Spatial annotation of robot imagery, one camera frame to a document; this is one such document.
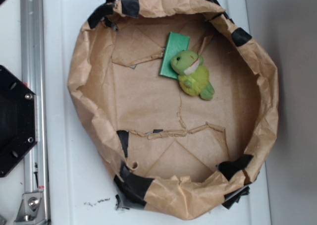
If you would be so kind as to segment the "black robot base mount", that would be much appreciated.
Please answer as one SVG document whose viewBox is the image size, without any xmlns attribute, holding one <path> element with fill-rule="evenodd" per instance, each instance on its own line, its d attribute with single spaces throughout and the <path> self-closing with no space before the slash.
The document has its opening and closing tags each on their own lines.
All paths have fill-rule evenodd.
<svg viewBox="0 0 317 225">
<path fill-rule="evenodd" d="M 6 177 L 37 143 L 35 94 L 0 67 L 0 176 Z"/>
</svg>

